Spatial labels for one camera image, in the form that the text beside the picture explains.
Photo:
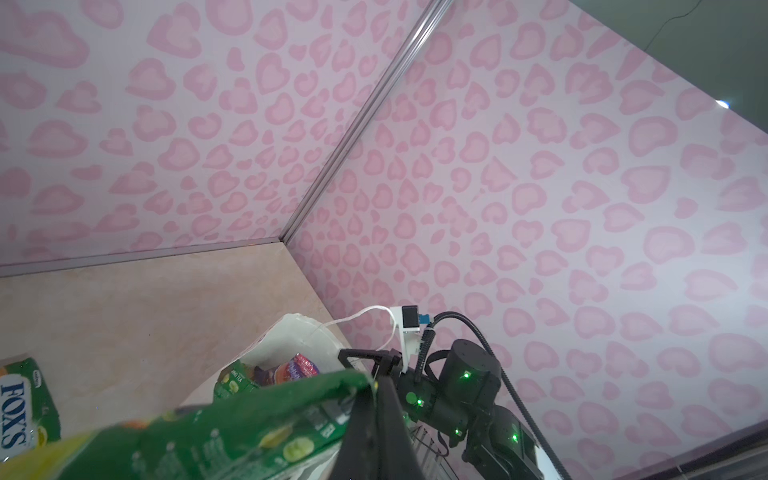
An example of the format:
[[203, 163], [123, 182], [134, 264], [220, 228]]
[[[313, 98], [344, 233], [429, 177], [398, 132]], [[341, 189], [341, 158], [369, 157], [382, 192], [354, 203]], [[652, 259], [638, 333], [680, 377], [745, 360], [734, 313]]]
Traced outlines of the green white snack packet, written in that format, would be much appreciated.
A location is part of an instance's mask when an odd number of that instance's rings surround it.
[[213, 401], [217, 402], [241, 393], [260, 389], [253, 381], [253, 368], [236, 360], [224, 368], [213, 387]]

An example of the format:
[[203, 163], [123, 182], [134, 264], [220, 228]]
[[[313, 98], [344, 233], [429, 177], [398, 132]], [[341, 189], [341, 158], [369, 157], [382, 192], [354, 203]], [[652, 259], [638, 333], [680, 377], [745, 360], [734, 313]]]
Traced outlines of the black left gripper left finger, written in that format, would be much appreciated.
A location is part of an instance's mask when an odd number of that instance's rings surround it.
[[377, 414], [372, 387], [360, 391], [352, 407], [330, 480], [378, 478]]

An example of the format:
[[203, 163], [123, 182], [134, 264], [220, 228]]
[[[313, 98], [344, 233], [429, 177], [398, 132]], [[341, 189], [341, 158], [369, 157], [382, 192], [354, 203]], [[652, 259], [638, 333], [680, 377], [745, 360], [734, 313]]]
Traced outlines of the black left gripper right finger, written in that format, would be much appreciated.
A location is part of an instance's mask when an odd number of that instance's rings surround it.
[[424, 480], [390, 377], [377, 380], [377, 478]]

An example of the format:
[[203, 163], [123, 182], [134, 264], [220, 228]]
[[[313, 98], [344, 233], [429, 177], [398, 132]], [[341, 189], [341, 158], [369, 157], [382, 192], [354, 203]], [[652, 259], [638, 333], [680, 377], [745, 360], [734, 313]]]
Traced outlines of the white printed paper bag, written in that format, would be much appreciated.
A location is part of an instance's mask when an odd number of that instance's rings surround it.
[[340, 326], [369, 313], [381, 312], [388, 319], [387, 342], [403, 338], [403, 318], [400, 307], [373, 305], [341, 319], [320, 322], [299, 313], [288, 313], [274, 323], [266, 333], [235, 358], [225, 361], [222, 369], [205, 380], [181, 403], [183, 407], [208, 405], [214, 399], [214, 386], [220, 376], [234, 363], [262, 369], [275, 367], [299, 353], [313, 361], [322, 373], [340, 370], [337, 359], [340, 350], [349, 346]]

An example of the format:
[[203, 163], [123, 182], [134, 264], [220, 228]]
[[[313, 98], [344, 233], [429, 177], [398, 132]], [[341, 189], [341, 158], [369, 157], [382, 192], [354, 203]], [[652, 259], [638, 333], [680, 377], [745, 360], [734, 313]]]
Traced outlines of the purple candy packet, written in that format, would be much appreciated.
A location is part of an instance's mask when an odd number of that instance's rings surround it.
[[320, 374], [318, 367], [304, 355], [297, 353], [290, 360], [270, 369], [255, 367], [253, 382], [259, 386], [273, 386]]

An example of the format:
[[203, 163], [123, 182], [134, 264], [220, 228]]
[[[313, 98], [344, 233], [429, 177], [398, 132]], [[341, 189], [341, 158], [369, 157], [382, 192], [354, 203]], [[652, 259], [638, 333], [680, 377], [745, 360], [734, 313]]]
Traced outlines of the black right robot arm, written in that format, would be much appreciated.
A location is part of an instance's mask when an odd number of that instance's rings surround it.
[[444, 311], [431, 317], [417, 306], [369, 306], [347, 321], [374, 311], [389, 318], [392, 349], [342, 349], [344, 367], [370, 360], [375, 379], [387, 377], [403, 413], [433, 428], [448, 449], [464, 447], [462, 459], [485, 479], [540, 479], [543, 450], [562, 479], [563, 462], [541, 429], [479, 327], [466, 315]]

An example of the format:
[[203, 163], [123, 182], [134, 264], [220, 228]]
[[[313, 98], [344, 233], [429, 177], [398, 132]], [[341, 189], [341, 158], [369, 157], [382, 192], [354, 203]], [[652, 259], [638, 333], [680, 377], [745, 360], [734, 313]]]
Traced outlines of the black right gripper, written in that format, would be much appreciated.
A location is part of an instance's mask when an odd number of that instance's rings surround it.
[[445, 435], [450, 447], [465, 440], [477, 443], [490, 428], [501, 367], [476, 343], [460, 339], [430, 354], [422, 373], [410, 368], [401, 375], [403, 356], [395, 349], [346, 348], [337, 359], [349, 369], [370, 361], [374, 379], [399, 378], [396, 391], [404, 412]]

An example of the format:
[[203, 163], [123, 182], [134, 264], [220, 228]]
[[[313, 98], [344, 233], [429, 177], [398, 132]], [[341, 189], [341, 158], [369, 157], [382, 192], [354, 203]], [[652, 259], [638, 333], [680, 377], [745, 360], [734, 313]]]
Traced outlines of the green Fox's spring tea packet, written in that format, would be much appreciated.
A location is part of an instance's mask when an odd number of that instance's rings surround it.
[[240, 392], [183, 413], [59, 440], [1, 466], [4, 479], [287, 479], [335, 455], [357, 370]]

